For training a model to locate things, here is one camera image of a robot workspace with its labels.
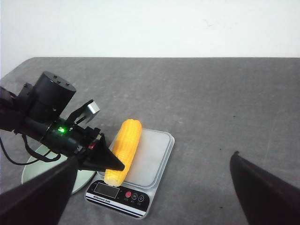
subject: green led light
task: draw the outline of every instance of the green led light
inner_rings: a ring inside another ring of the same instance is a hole
[[[61,132],[62,134],[64,134],[65,132],[67,132],[67,129],[63,128],[63,127],[59,127],[57,129],[59,132]]]

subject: gray table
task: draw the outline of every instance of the gray table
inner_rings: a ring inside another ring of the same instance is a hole
[[[246,224],[229,172],[237,150],[300,187],[299,59],[32,58],[1,85],[19,93],[44,70],[77,88],[63,117],[91,98],[97,102],[102,111],[90,125],[108,143],[127,118],[176,139],[145,219],[86,202],[85,187],[70,198],[61,225]],[[27,160],[19,136],[1,135],[15,160]],[[2,192],[20,184],[22,169],[1,157]]]

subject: black cylindrical motor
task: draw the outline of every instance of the black cylindrical motor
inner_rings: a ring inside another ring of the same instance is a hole
[[[73,85],[50,72],[43,72],[33,87],[36,100],[28,116],[39,123],[55,120],[76,92]]]

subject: yellow corn cob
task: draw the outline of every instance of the yellow corn cob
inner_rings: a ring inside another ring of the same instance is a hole
[[[109,170],[105,171],[104,182],[115,187],[120,186],[135,156],[135,151],[142,133],[142,124],[138,120],[128,119],[123,122],[112,152],[124,164],[123,171]]]

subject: electronic scale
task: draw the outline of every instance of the electronic scale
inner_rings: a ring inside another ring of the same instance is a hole
[[[150,209],[175,139],[167,132],[143,129],[125,181],[119,187],[104,183],[97,172],[85,199],[134,218],[144,218]]]

